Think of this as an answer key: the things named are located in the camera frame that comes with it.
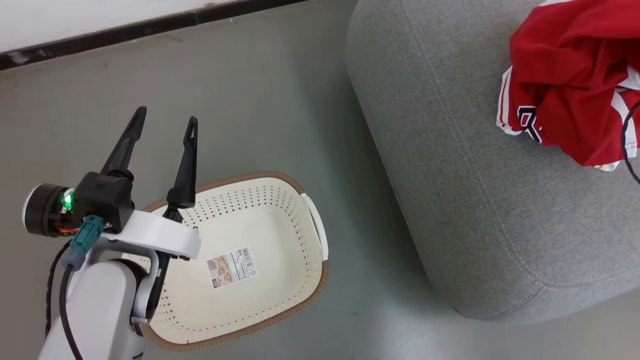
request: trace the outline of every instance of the red clothing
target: red clothing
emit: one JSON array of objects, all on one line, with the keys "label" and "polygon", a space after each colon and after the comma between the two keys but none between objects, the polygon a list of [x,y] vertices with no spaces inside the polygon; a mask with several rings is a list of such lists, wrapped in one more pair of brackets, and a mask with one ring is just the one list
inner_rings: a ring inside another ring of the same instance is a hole
[{"label": "red clothing", "polygon": [[[497,125],[558,145],[583,166],[615,167],[623,121],[640,101],[639,14],[639,0],[550,0],[535,8],[511,37]],[[636,139],[631,120],[629,157]]]}]

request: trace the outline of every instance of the teal connector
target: teal connector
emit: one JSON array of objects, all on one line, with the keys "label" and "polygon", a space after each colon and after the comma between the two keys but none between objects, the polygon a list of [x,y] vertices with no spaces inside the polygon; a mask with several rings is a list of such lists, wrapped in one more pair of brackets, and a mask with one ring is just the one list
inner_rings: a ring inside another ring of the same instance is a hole
[{"label": "teal connector", "polygon": [[80,226],[69,249],[60,260],[62,267],[72,265],[75,270],[80,269],[89,250],[98,242],[104,232],[104,221],[101,217],[89,215]]}]

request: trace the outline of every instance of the robotic arm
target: robotic arm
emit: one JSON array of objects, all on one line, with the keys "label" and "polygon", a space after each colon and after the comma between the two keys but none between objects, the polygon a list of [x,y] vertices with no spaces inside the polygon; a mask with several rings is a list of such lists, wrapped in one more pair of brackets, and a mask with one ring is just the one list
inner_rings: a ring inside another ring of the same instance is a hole
[{"label": "robotic arm", "polygon": [[[142,358],[140,326],[156,311],[169,260],[198,257],[200,237],[182,225],[179,213],[195,204],[198,121],[189,120],[175,186],[159,216],[135,210],[131,200],[129,160],[146,114],[138,108],[100,173],[87,173],[75,189],[41,184],[25,202],[22,220],[29,233],[73,236],[61,259],[60,317],[41,360]],[[144,256],[149,270],[126,259],[100,262],[106,250]]]}]

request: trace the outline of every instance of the gray ottoman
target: gray ottoman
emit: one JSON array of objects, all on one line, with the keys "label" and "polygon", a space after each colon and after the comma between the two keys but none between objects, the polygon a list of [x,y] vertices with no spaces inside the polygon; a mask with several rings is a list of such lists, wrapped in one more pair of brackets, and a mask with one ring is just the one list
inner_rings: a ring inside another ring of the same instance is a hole
[{"label": "gray ottoman", "polygon": [[347,64],[433,286],[469,318],[557,318],[640,286],[640,186],[495,126],[541,0],[360,0]]}]

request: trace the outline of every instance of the laundry basket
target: laundry basket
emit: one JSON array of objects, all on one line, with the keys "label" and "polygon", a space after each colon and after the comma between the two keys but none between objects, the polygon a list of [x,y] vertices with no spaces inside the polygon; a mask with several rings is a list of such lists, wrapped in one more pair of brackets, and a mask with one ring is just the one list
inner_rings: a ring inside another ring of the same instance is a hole
[{"label": "laundry basket", "polygon": [[[328,278],[328,248],[300,185],[260,172],[197,192],[195,207],[180,212],[200,232],[200,255],[170,262],[146,337],[170,350],[195,350],[260,330],[315,301]],[[147,211],[165,209],[163,200]],[[146,258],[124,256],[148,266]]]}]

